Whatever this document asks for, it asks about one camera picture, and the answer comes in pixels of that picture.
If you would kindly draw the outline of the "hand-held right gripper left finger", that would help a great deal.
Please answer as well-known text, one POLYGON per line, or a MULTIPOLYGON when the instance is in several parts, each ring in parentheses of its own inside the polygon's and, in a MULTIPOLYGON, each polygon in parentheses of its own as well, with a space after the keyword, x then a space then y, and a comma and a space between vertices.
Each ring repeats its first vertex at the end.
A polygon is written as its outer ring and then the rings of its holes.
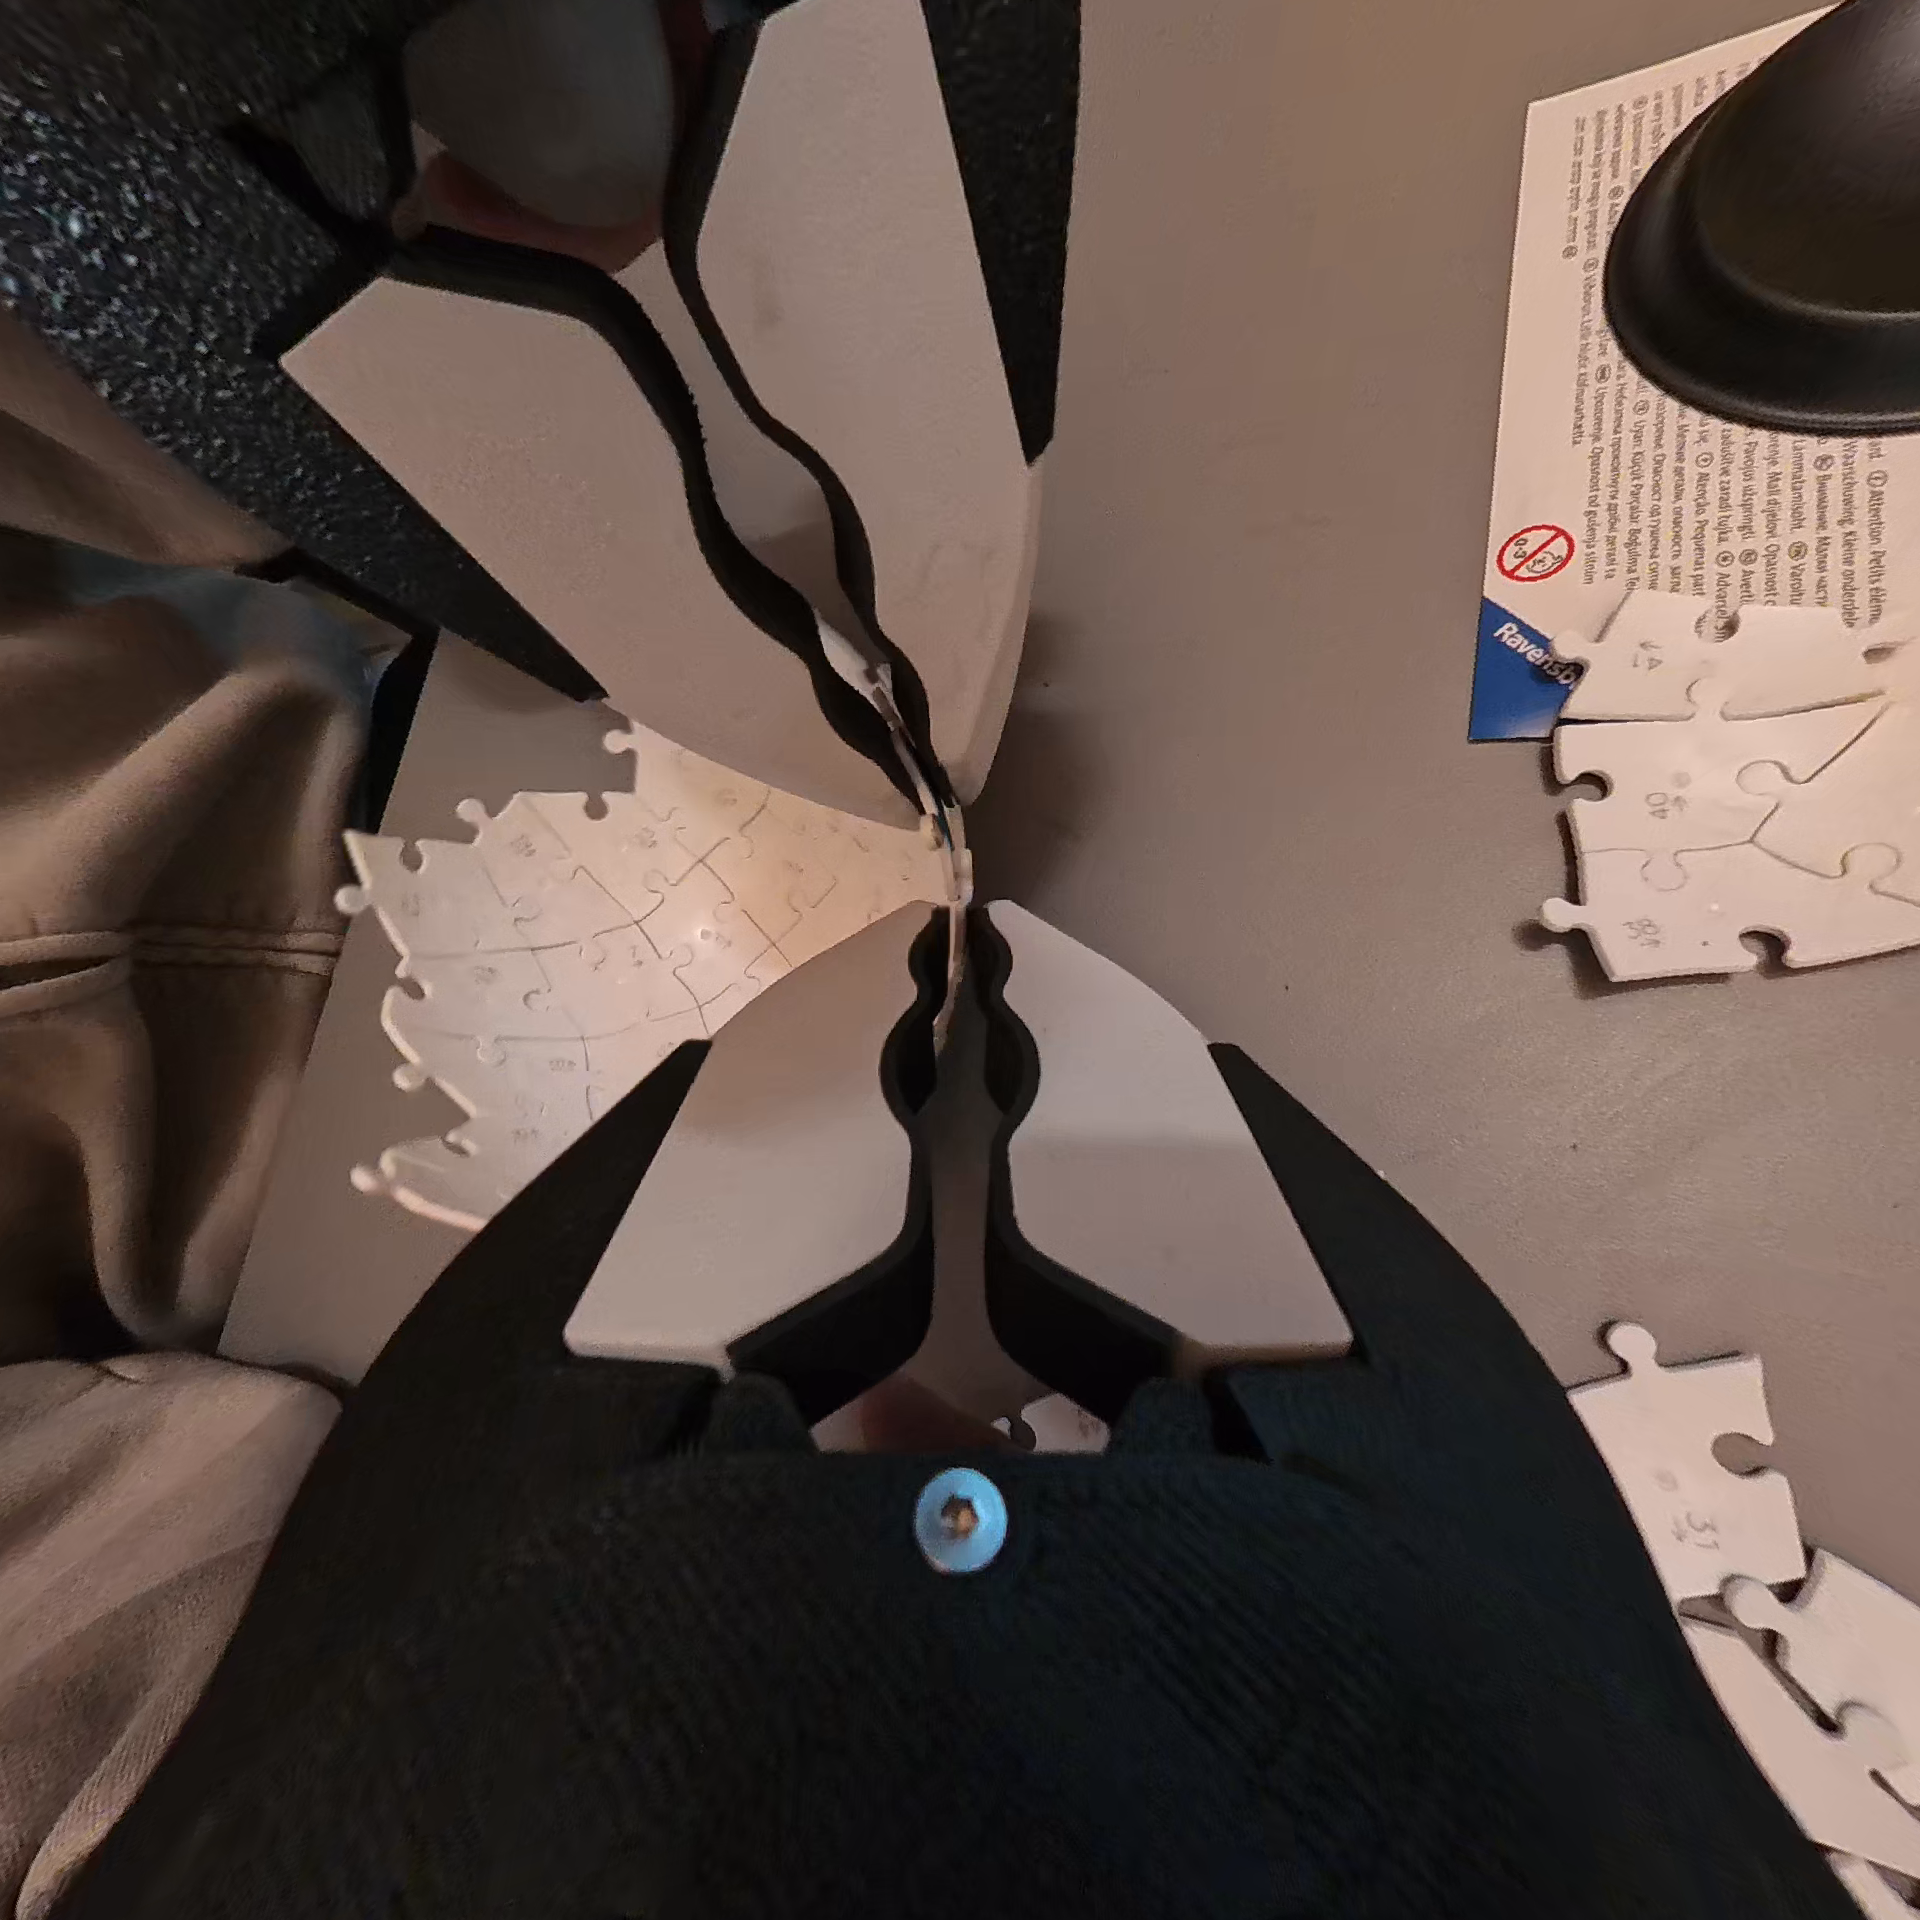
POLYGON ((572 1309, 569 1354, 769 1377, 806 1422, 914 1356, 950 936, 946 908, 899 908, 732 1017, 572 1309))

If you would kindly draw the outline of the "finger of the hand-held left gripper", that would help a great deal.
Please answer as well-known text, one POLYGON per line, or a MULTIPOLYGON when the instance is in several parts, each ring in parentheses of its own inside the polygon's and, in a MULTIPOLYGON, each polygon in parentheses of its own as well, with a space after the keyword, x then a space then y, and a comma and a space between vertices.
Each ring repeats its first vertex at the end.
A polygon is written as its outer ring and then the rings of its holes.
POLYGON ((924 6, 806 3, 718 32, 663 245, 741 412, 814 477, 921 762, 973 802, 1025 649, 1041 456, 924 6))
POLYGON ((404 245, 279 366, 611 708, 859 818, 956 806, 891 680, 737 532, 689 382, 605 273, 404 245))

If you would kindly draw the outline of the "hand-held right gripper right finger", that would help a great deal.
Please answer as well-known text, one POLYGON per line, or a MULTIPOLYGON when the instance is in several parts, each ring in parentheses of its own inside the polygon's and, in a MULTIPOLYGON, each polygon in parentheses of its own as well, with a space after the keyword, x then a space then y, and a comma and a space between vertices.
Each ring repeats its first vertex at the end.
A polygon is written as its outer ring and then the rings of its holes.
POLYGON ((996 1112, 983 1289, 1011 1361, 1099 1422, 1140 1386, 1354 1348, 1202 1032, 1020 904, 969 921, 996 1112))

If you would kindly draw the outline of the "partly built white puzzle ball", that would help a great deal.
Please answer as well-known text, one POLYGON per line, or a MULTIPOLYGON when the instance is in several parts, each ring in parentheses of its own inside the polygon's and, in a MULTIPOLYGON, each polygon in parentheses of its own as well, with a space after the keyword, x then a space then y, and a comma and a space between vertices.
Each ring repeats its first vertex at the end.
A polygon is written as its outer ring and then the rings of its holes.
POLYGON ((393 954, 379 1022, 402 1092, 459 1123, 351 1188, 477 1232, 674 1050, 906 906, 950 906, 958 820, 869 824, 614 728, 623 789, 457 805, 466 840, 348 832, 337 904, 393 954))

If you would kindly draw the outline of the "joined white puzzle pieces cluster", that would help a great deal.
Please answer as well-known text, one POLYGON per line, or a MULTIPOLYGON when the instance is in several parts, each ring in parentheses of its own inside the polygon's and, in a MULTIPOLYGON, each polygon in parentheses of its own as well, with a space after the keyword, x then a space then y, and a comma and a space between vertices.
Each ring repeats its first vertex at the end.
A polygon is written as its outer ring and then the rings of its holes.
POLYGON ((1613 984, 1732 976, 1777 945, 1787 969, 1918 946, 1916 617, 1633 589, 1570 672, 1551 774, 1579 936, 1613 984))

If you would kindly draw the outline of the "black round puzzle stand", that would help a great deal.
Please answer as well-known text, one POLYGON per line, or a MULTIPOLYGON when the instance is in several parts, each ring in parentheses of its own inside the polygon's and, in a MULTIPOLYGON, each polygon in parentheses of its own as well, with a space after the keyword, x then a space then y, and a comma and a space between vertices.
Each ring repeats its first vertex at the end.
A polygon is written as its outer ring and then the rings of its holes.
POLYGON ((1602 307, 1705 417, 1916 435, 1918 5, 1837 5, 1694 118, 1622 209, 1602 307))

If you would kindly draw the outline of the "person's beige clothing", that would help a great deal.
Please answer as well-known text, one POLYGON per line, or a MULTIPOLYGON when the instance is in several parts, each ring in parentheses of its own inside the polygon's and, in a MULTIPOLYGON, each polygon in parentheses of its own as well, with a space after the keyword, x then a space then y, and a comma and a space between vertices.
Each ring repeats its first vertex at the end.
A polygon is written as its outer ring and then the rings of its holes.
POLYGON ((2 345, 2 1910, 137 1796, 333 1426, 218 1361, 399 638, 2 345))

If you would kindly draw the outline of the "printed instruction sheet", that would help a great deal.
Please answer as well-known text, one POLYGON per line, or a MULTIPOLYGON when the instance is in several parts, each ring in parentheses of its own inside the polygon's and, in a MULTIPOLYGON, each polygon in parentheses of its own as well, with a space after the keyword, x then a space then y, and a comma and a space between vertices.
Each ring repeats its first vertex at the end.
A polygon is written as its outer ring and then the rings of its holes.
POLYGON ((1575 670, 1564 630, 1629 589, 1916 611, 1916 438, 1793 438, 1705 418, 1633 370, 1602 316, 1629 189, 1819 9, 1527 107, 1470 740, 1540 740, 1575 670))

